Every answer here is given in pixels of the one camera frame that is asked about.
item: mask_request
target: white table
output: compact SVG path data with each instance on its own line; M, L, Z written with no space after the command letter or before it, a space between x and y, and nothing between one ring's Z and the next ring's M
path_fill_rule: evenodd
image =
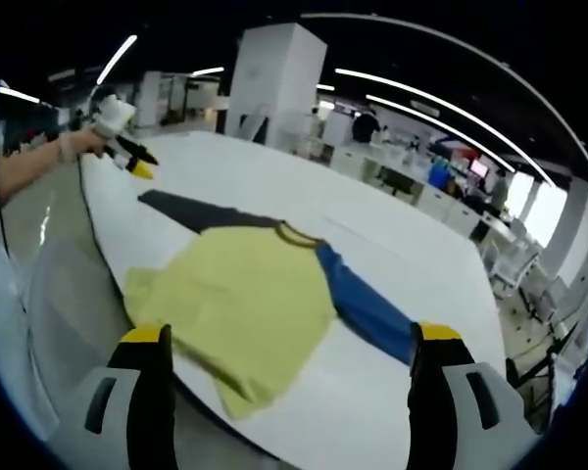
M364 179L365 161L385 166L420 184L427 183L427 175L431 164L416 167L405 164L408 150L391 145L372 145L351 142L348 146L338 147L331 158L331 168L357 180Z
M85 156L96 238L118 284L132 266L164 267L196 235L137 202L158 188L217 205L311 224L345 262L411 319L459 330L475 360L505 374L497 308L472 243L415 208L318 164L205 132L144 144L160 159L152 181ZM406 365L339 320L291 389L231 421L212 378L174 355L177 377L224 422L305 470L405 468L410 451Z
M495 217L491 213L484 213L481 216L481 221L488 225L492 230L495 230L507 242L513 243L516 239L516 235L512 232L510 227L508 227L501 219Z

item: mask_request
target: floor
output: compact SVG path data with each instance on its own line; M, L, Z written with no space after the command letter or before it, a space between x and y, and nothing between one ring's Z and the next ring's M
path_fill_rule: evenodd
M186 132L195 128L196 125L192 124L177 125L163 132ZM146 131L151 135L156 132L152 129ZM3 217L8 247L19 272L26 272L42 244L66 237L72 239L90 260L106 266L92 237L75 165L61 167L23 190L4 209ZM74 296L73 302L83 303L86 299ZM512 297L498 305L506 354L522 373L544 356L550 344L548 332L545 326L529 319L520 298ZM177 444L179 468L287 468L279 467L277 462L232 438L181 396L177 398L176 406L178 417L182 416L180 420L186 424L176 436L182 443Z

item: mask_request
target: yellow shirt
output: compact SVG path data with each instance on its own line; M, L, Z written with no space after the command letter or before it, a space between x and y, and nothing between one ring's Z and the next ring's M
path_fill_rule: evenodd
M229 416L248 416L285 393L336 314L317 244L286 225L211 228L165 269L128 273L128 315L169 323Z

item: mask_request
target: human arm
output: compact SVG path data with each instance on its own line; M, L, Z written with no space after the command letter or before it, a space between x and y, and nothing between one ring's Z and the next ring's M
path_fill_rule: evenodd
M102 155L105 141L91 129L83 128L65 135L73 150L64 156L65 163L73 163L76 155L85 152ZM60 165L61 156L60 139L11 157L0 155L0 205L5 205L19 191Z

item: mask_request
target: dark gray sleeve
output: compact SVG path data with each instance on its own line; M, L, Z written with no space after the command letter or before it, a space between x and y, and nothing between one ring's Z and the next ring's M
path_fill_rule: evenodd
M137 199L196 233L213 227L275 227L279 223L274 218L223 208L163 191L151 190Z

